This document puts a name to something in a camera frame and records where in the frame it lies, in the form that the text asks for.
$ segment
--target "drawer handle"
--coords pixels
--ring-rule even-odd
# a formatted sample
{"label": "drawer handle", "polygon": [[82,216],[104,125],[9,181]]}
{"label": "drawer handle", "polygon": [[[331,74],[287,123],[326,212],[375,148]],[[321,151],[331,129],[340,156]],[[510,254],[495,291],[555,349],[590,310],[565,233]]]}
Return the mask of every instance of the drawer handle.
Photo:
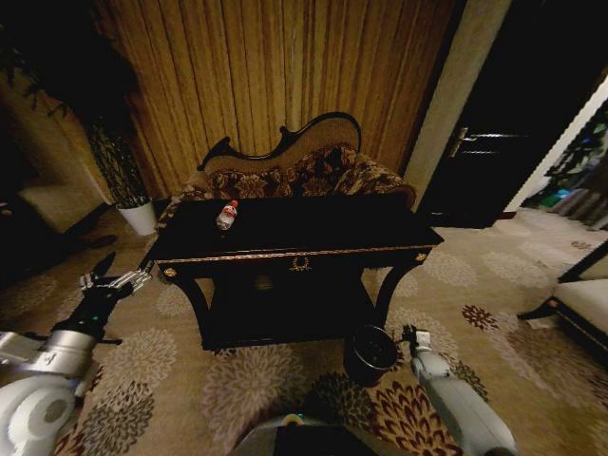
{"label": "drawer handle", "polygon": [[296,271],[297,273],[301,273],[302,271],[310,271],[311,267],[308,265],[308,257],[303,256],[302,264],[297,264],[299,257],[296,256],[294,261],[292,261],[292,267],[289,268],[290,271]]}

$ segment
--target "wooden table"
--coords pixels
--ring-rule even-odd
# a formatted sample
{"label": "wooden table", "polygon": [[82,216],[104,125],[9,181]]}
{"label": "wooden table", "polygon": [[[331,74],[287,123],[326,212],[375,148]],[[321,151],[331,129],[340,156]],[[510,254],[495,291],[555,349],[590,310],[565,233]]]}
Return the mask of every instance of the wooden table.
{"label": "wooden table", "polygon": [[[188,296],[206,350],[344,337],[384,326],[399,280],[443,241],[402,194],[183,202],[148,257]],[[375,306],[364,268],[391,266]],[[211,277],[211,306],[196,282]]]}

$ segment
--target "dark door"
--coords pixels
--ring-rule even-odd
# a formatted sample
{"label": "dark door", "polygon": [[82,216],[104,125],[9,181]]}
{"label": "dark door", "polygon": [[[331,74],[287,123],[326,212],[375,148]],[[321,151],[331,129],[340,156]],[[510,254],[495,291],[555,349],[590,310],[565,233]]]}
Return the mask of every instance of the dark door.
{"label": "dark door", "polygon": [[608,2],[514,0],[418,212],[491,226],[608,63]]}

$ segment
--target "floor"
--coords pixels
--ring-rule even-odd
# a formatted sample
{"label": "floor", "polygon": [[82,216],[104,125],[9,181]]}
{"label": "floor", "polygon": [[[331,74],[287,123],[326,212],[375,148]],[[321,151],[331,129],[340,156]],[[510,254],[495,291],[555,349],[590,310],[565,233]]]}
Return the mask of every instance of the floor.
{"label": "floor", "polygon": [[[522,454],[608,454],[606,369],[559,321],[515,316],[548,297],[608,233],[531,209],[485,230],[437,231],[446,242],[399,284],[387,328],[430,330],[434,349],[503,417]],[[47,332],[77,304],[79,274],[116,250],[110,273],[119,275],[154,240],[137,237],[114,212],[96,234],[119,240],[2,292],[0,329]],[[366,272],[371,294],[386,272]],[[209,298],[209,283],[204,289]],[[344,374],[340,341],[201,351],[185,296],[157,278],[119,303],[107,337],[124,342],[96,349],[102,367],[57,454],[221,455],[255,423],[293,410],[415,454],[462,454],[410,373],[407,351],[373,389]]]}

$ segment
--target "table drawer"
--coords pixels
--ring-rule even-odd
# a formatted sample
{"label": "table drawer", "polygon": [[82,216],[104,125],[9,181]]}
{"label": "table drawer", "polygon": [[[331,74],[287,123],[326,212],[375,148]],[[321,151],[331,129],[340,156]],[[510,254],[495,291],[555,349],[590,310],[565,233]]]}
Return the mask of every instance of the table drawer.
{"label": "table drawer", "polygon": [[163,271],[169,270],[168,276],[177,272],[184,272],[191,276],[257,274],[261,272],[306,274],[327,271],[328,273],[336,273],[347,269],[379,268],[411,262],[422,263],[429,251],[429,248],[420,248],[347,253],[341,251],[301,254],[272,253],[187,261],[160,261],[159,267]]}

